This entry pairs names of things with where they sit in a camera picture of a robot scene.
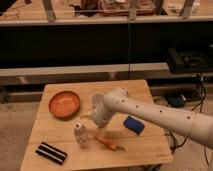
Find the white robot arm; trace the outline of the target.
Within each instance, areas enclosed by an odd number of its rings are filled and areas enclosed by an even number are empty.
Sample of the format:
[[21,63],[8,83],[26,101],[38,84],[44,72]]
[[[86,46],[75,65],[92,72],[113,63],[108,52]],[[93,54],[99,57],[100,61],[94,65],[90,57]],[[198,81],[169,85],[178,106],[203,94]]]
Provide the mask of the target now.
[[213,150],[213,117],[194,111],[140,102],[129,97],[126,88],[95,93],[90,116],[99,128],[106,127],[116,113],[129,114],[171,130]]

